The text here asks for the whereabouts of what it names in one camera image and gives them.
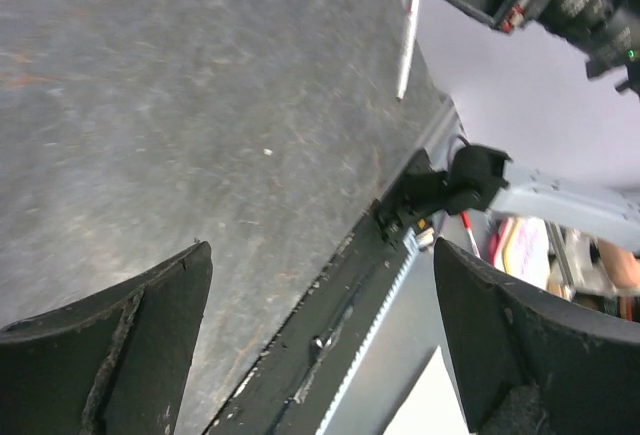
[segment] white stick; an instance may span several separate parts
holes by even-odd
[[[416,31],[418,29],[418,14],[420,12],[420,0],[409,0],[407,8],[407,18],[404,27],[404,40],[402,44],[402,57],[400,58],[400,73],[398,75],[398,91],[396,97],[402,101],[404,93],[407,91],[409,83],[409,72],[411,71],[411,61],[413,60],[413,47],[416,42]]]

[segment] white paper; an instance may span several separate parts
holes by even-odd
[[[438,347],[384,435],[469,435]]]

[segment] white wall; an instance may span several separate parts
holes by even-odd
[[[614,89],[624,72],[588,82],[585,56],[541,27],[509,37],[442,0],[422,0],[418,43],[474,142],[559,176],[640,186],[640,101]]]

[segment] gray tabletop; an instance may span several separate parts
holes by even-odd
[[[202,429],[443,97],[400,0],[0,0],[0,325],[213,247]]]

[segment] scratched surface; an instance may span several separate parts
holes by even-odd
[[[0,0],[0,325],[194,238],[214,281],[177,433],[202,429],[442,97],[400,0]]]

